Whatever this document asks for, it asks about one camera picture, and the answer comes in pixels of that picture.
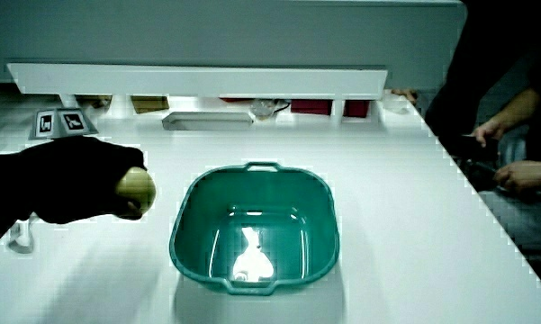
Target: white countertop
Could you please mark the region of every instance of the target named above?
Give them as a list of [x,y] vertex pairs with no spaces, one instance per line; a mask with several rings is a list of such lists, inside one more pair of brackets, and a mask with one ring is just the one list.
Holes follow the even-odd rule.
[[[38,143],[27,140],[38,106],[4,112],[0,151]],[[140,221],[35,223],[28,256],[0,245],[0,323],[541,323],[541,283],[421,118],[375,110],[370,122],[314,130],[95,119],[100,139],[145,152],[156,202]],[[300,291],[212,292],[169,258],[193,180],[251,160],[311,170],[332,190],[338,263]]]

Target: black glove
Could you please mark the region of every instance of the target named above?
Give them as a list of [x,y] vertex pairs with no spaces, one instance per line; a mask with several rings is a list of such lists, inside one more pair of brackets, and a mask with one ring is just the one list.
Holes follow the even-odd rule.
[[139,149],[82,136],[0,155],[0,238],[32,212],[57,224],[110,213],[138,219],[138,203],[115,193],[131,167],[146,169]]

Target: person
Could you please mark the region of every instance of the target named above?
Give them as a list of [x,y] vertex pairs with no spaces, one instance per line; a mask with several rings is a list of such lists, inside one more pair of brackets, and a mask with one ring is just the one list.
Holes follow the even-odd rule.
[[541,2],[463,3],[467,17],[446,80],[424,116],[438,138],[469,134],[485,94],[519,58],[541,46]]
[[497,188],[479,192],[482,200],[526,258],[541,255],[541,56],[528,73],[529,85],[472,135],[483,146],[487,138],[503,139],[527,124],[525,159],[501,166]]
[[73,136],[0,154],[0,238],[33,213],[56,224],[104,214],[138,220],[155,196],[137,148]]

